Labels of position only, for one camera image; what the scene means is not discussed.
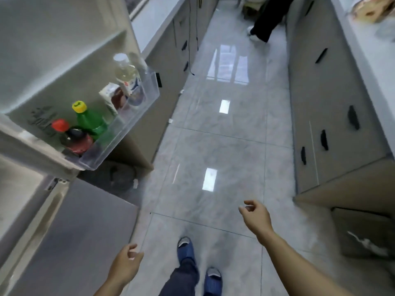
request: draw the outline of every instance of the red bottle cap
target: red bottle cap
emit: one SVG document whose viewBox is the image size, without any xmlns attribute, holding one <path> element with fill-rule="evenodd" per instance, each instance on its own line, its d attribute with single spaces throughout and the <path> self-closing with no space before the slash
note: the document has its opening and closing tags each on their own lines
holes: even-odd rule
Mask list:
<svg viewBox="0 0 395 296">
<path fill-rule="evenodd" d="M 66 132 L 68 129 L 70 129 L 69 123 L 64 119 L 57 119 L 53 121 L 51 126 L 58 132 Z"/>
</svg>

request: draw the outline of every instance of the transparent plastic door bin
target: transparent plastic door bin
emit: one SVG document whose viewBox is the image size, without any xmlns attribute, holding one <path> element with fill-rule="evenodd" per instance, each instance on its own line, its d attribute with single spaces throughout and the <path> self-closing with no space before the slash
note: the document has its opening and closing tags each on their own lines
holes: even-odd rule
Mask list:
<svg viewBox="0 0 395 296">
<path fill-rule="evenodd" d="M 66 158 L 69 161 L 87 170 L 97 169 L 159 97 L 159 87 L 155 72 L 151 69 L 147 71 L 139 70 L 139 72 L 141 86 L 137 89 L 136 93 L 143 94 L 144 101 L 138 107 L 135 107 L 131 104 L 131 100 L 129 99 L 118 111 L 118 115 L 112 123 L 109 124 L 107 131 L 96 140 L 82 157 L 67 156 Z"/>
</svg>

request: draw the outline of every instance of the tiled floor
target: tiled floor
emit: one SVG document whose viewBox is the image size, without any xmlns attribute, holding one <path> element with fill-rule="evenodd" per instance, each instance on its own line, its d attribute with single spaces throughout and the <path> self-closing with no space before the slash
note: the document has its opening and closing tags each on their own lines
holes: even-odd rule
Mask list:
<svg viewBox="0 0 395 296">
<path fill-rule="evenodd" d="M 265 249 L 237 210 L 268 207 L 274 229 L 306 259 L 356 295 L 389 295 L 376 262 L 339 255 L 329 211 L 295 205 L 285 27 L 268 45 L 251 42 L 234 1 L 220 1 L 157 157 L 137 189 L 141 213 L 132 241 L 145 251 L 125 295 L 158 295 L 177 267 L 176 243 L 192 238 L 201 280 L 209 265 L 225 296 L 286 295 Z"/>
</svg>

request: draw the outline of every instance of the bottle cap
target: bottle cap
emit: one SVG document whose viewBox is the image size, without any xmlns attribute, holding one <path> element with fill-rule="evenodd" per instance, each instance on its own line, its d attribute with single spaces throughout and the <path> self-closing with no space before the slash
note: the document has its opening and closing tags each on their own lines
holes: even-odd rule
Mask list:
<svg viewBox="0 0 395 296">
<path fill-rule="evenodd" d="M 69 123 L 64 119 L 57 119 L 53 121 L 51 126 L 58 132 L 66 132 L 68 129 L 70 129 Z"/>
<path fill-rule="evenodd" d="M 82 101 L 76 101 L 73 106 L 73 110 L 76 111 L 77 113 L 83 113 L 86 111 L 87 107 L 86 104 Z"/>
<path fill-rule="evenodd" d="M 129 57 L 125 53 L 115 54 L 113 59 L 121 67 L 125 67 L 130 63 Z"/>
</svg>

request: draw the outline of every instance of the person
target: person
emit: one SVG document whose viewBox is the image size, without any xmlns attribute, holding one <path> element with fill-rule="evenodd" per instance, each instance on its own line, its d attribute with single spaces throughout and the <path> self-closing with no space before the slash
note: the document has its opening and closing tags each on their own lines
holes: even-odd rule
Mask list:
<svg viewBox="0 0 395 296">
<path fill-rule="evenodd" d="M 247 35 L 253 41 L 269 41 L 273 29 L 287 14 L 293 0 L 267 0 L 259 10 L 259 17 L 253 26 L 247 28 Z"/>
<path fill-rule="evenodd" d="M 246 200 L 245 207 L 239 211 L 244 223 L 256 235 L 262 244 L 290 296 L 352 296 L 338 286 L 332 279 L 318 271 L 314 265 L 298 254 L 273 230 L 267 208 L 257 200 Z M 136 244 L 125 246 L 116 256 L 110 268 L 108 278 L 95 296 L 118 296 L 122 289 L 137 274 L 144 253 L 131 252 Z M 199 281 L 191 240 L 183 237 L 177 244 L 180 267 L 171 274 L 160 296 L 193 296 Z M 204 283 L 205 296 L 220 296 L 222 276 L 219 270 L 211 267 L 207 270 Z"/>
</svg>

